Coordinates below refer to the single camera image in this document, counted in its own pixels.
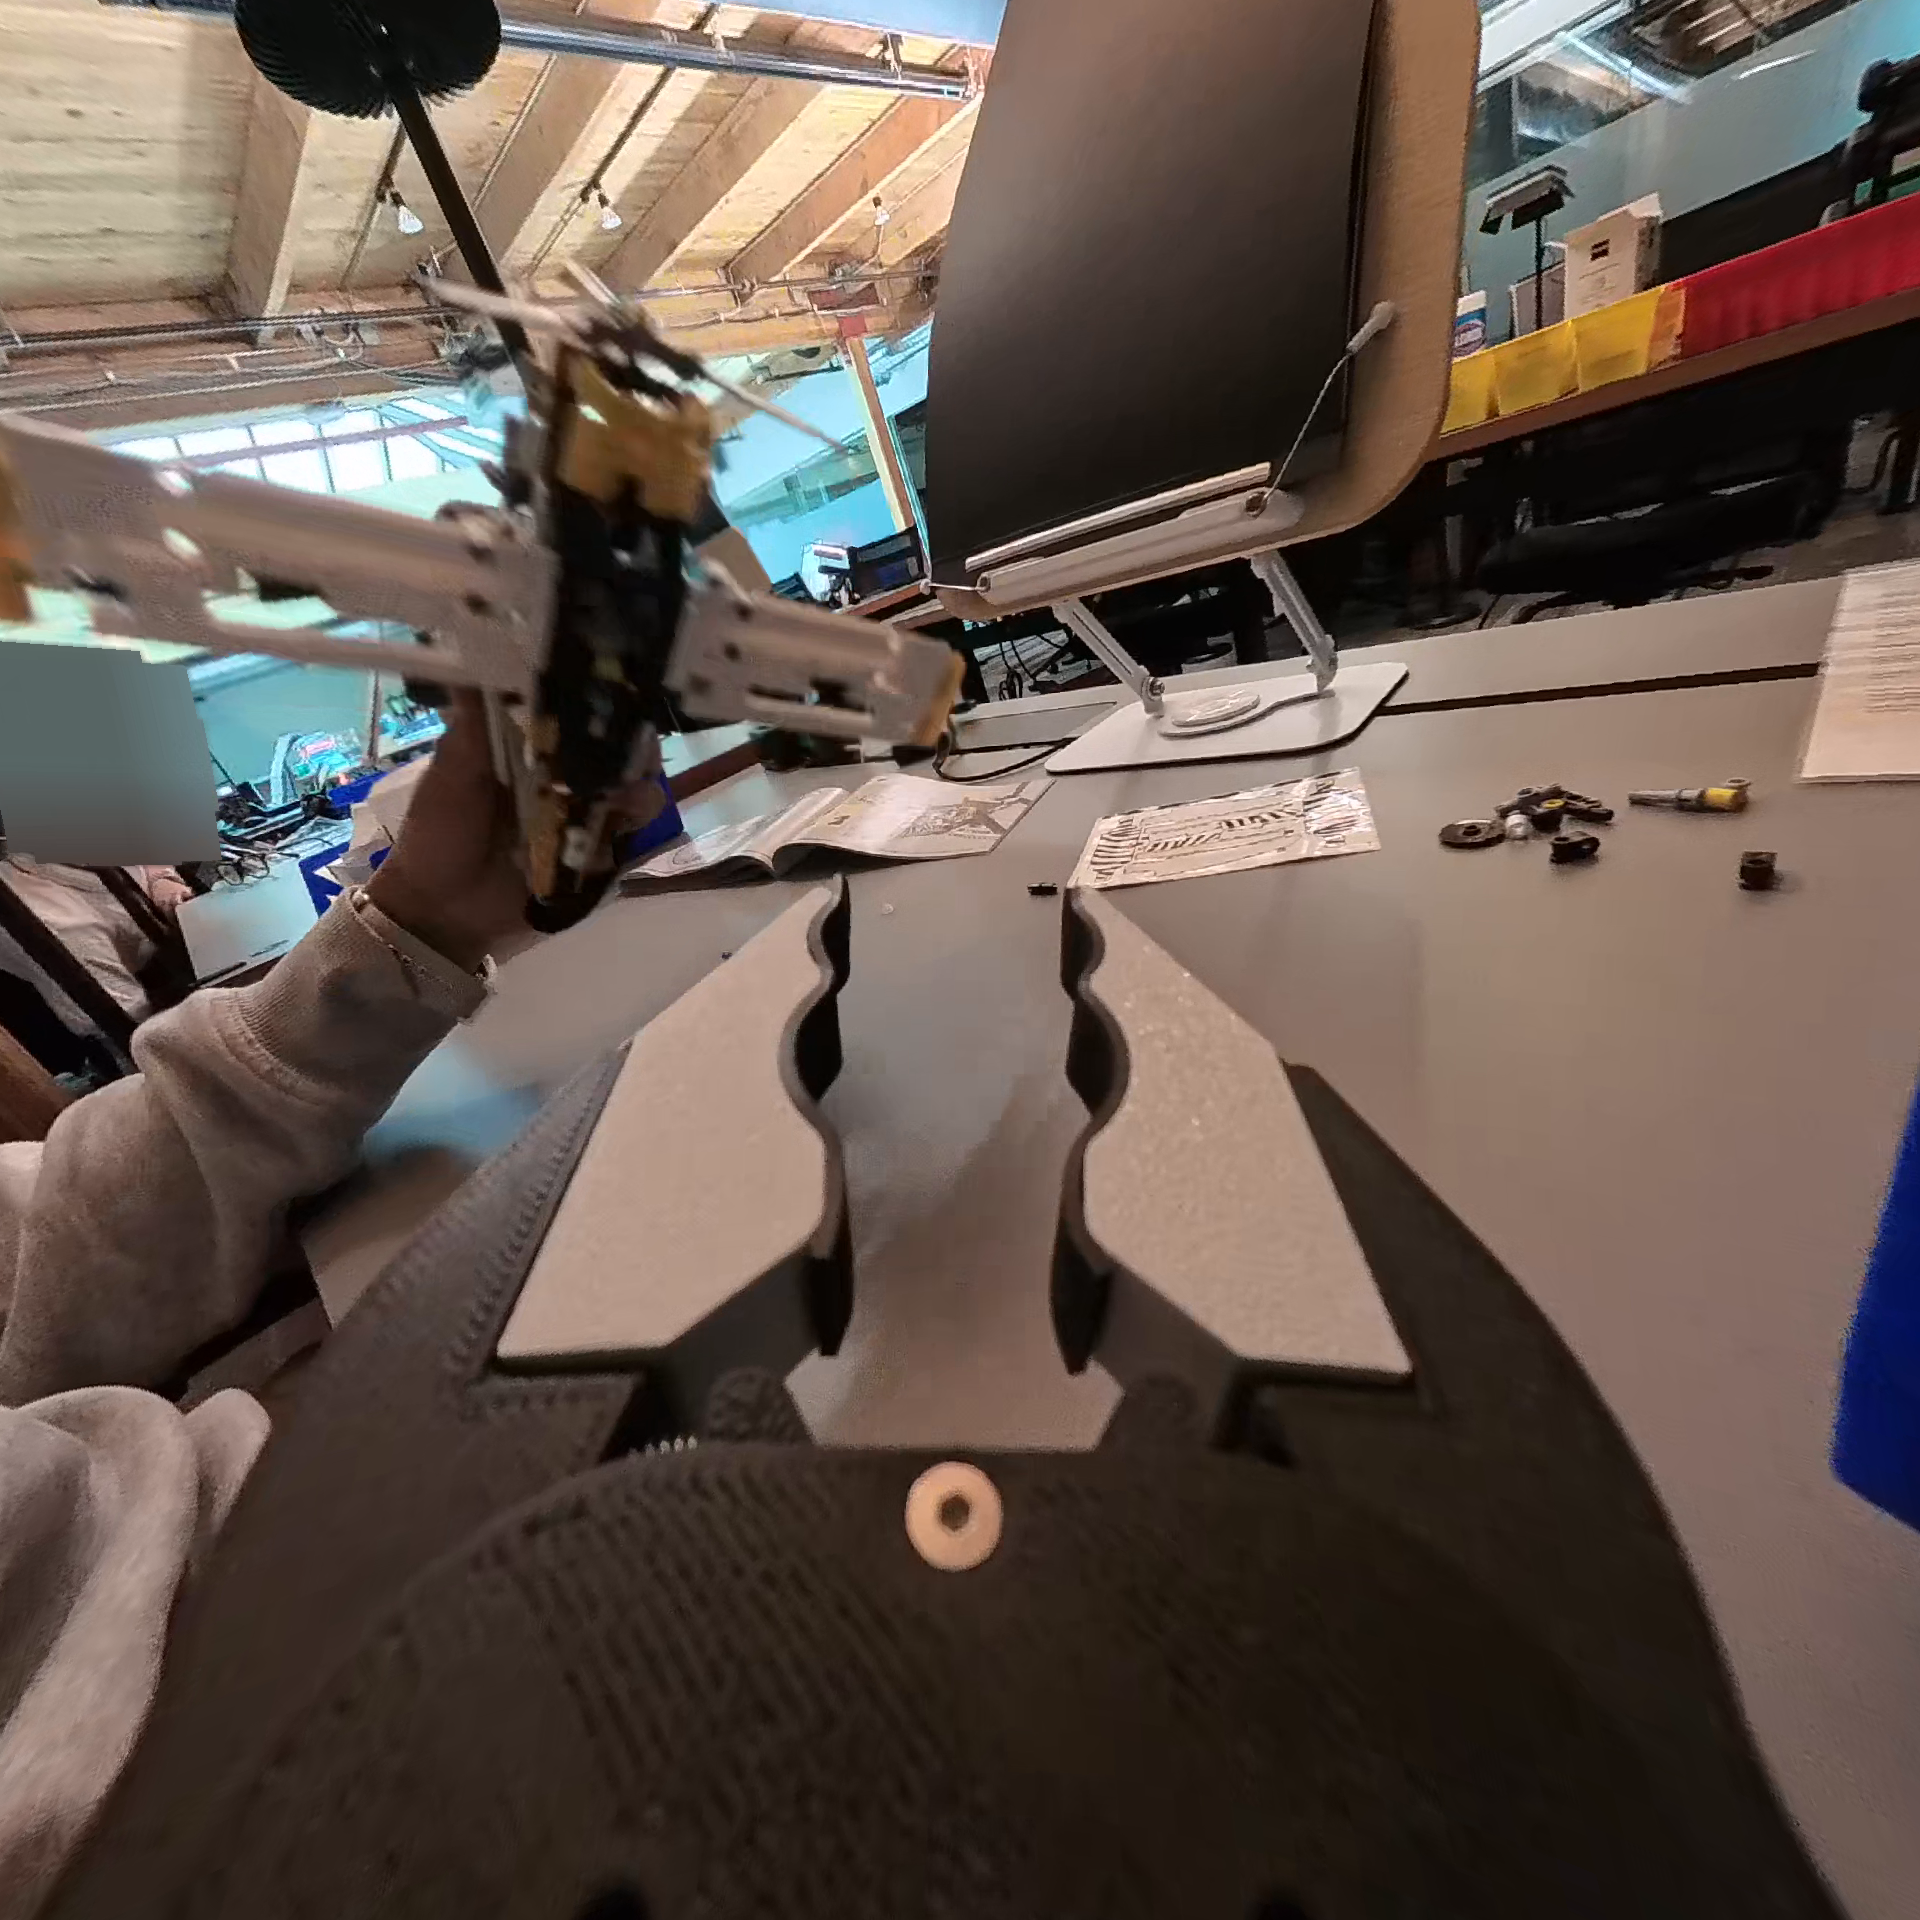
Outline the white printed paper sheet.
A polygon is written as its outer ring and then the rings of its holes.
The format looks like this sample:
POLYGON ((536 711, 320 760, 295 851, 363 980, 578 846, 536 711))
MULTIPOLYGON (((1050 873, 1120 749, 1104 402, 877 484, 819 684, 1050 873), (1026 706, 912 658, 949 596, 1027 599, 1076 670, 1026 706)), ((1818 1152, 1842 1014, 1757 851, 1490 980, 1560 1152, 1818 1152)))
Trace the white printed paper sheet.
POLYGON ((1842 578, 1798 782, 1920 782, 1920 566, 1842 578))

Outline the person's left forearm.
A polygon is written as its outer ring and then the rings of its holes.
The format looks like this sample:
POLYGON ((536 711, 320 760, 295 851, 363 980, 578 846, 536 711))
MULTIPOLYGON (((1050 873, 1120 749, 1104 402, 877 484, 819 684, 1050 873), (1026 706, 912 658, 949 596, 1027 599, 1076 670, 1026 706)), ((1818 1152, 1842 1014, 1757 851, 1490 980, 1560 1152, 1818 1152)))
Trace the person's left forearm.
POLYGON ((390 863, 255 985, 147 1022, 131 1077, 4 1142, 4 1404, 168 1385, 269 1286, 285 1213, 340 1182, 418 1058, 488 992, 508 905, 390 863))

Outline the lego sticker sheet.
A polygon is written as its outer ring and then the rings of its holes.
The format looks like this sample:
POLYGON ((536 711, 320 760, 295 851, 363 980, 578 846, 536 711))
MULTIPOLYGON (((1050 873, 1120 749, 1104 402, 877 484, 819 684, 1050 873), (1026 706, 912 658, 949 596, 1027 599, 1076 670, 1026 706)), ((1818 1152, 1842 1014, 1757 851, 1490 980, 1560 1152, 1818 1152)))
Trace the lego sticker sheet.
POLYGON ((1379 817, 1357 769, 1156 804, 1095 823, 1069 888, 1114 894, 1298 863, 1379 851, 1379 817))

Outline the lego instruction booklet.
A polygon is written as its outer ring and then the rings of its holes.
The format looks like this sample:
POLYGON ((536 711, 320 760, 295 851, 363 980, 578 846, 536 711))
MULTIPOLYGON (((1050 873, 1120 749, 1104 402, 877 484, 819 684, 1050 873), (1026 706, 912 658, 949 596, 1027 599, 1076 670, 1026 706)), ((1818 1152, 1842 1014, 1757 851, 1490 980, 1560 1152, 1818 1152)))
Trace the lego instruction booklet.
POLYGON ((617 879, 617 894, 772 883, 819 863, 928 864, 990 857, 1026 825, 1045 789, 1050 779, 970 786, 904 775, 859 782, 856 789, 816 786, 777 811, 682 835, 640 857, 617 879))

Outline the person's left hand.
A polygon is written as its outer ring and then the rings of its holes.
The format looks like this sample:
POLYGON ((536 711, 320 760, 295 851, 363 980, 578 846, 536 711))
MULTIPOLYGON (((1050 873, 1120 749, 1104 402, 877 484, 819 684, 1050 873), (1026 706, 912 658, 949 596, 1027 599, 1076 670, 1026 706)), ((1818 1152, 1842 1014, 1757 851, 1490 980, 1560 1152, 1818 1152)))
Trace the person's left hand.
POLYGON ((401 934, 458 973, 479 973, 526 934, 518 804, 496 779, 479 694, 448 694, 445 733, 423 760, 395 842, 363 899, 386 934, 401 934))

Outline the blue plastic bin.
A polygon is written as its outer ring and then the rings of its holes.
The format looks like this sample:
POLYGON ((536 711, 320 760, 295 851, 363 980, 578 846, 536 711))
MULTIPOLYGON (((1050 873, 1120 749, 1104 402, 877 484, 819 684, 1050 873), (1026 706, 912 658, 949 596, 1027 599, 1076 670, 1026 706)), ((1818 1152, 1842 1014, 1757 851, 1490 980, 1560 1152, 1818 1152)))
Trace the blue plastic bin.
POLYGON ((1920 1097, 1906 1105, 1842 1353, 1830 1473, 1920 1534, 1920 1097))
MULTIPOLYGON (((365 797, 347 807, 347 842, 313 851, 298 863, 298 879, 320 914, 344 888, 363 888, 395 842, 405 807, 413 800, 413 769, 395 769, 365 786, 365 797)), ((664 804, 647 823, 615 832, 615 872, 621 873, 645 851, 656 851, 682 835, 681 804, 664 782, 664 804)))

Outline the zebra striped lego helicopter model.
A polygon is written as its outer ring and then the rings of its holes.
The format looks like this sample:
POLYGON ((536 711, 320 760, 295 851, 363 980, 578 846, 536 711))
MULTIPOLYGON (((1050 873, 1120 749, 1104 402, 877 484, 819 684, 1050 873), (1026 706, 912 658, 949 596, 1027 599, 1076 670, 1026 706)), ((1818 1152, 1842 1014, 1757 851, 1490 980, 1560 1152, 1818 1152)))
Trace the zebra striped lego helicopter model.
POLYGON ((20 587, 70 587, 102 637, 476 691, 536 934, 584 924, 615 883, 615 800, 668 703, 933 749, 962 697, 946 640, 751 594, 695 556, 712 476, 697 390, 807 424, 664 342, 640 302, 570 280, 578 298, 555 307, 423 280, 503 342, 536 342, 496 509, 405 519, 4 414, 4 620, 32 612, 20 587))

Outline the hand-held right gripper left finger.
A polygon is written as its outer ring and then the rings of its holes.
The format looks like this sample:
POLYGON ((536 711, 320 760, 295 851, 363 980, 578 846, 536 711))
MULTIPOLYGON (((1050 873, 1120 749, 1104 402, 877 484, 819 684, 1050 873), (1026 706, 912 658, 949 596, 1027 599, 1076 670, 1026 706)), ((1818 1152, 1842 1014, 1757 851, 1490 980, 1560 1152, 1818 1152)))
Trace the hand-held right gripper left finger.
POLYGON ((503 1320, 508 1375, 793 1375, 853 1324, 849 883, 807 888, 621 1053, 503 1320))

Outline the black metal pole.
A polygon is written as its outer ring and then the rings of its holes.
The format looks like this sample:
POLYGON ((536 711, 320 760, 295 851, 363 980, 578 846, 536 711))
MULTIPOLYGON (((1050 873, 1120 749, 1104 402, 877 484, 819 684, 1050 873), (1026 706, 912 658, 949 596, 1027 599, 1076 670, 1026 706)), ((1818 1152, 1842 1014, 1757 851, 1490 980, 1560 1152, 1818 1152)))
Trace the black metal pole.
POLYGON ((395 147, 413 153, 468 281, 486 298, 508 291, 430 114, 433 104, 471 95, 496 73, 498 4, 243 0, 235 33, 255 73, 227 256, 227 302, 238 318, 281 314, 317 118, 395 118, 395 147))

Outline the black lego connector piece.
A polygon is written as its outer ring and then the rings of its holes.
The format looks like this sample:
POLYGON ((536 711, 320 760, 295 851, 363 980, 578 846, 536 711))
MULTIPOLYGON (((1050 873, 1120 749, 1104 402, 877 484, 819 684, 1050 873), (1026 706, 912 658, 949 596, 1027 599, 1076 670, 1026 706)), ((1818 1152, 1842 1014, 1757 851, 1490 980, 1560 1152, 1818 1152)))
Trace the black lego connector piece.
POLYGON ((1508 797, 1503 804, 1490 807, 1490 817, 1464 817, 1464 823, 1446 823, 1439 825, 1439 846, 1446 851, 1485 851, 1497 842, 1543 842, 1560 832, 1603 832, 1616 823, 1616 807, 1565 789, 1560 782, 1551 786, 1521 786, 1517 797, 1508 797))

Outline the yellow plastic bin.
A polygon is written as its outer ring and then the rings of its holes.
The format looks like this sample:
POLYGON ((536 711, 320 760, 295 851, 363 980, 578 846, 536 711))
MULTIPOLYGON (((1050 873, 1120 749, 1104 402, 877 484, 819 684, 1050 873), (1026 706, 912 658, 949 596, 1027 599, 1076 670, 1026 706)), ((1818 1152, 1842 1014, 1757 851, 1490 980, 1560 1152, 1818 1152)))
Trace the yellow plastic bin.
POLYGON ((1647 286, 1629 302, 1578 314, 1565 327, 1577 360, 1573 392, 1584 396, 1670 366, 1677 360, 1677 333, 1687 327, 1687 298, 1677 286, 1647 286))
POLYGON ((1577 327, 1553 322, 1497 348, 1451 360, 1445 436, 1539 409, 1578 390, 1577 327))

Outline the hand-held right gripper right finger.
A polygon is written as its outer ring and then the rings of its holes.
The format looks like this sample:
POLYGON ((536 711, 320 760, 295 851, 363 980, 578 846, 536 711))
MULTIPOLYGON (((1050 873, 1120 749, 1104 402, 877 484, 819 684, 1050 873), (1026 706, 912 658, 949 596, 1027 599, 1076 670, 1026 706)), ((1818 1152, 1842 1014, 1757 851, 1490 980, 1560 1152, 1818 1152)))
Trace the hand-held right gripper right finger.
POLYGON ((1286 1058, 1104 894, 1062 898, 1069 1142, 1054 1353, 1176 1384, 1203 1432, 1261 1385, 1406 1393, 1412 1357, 1286 1058))

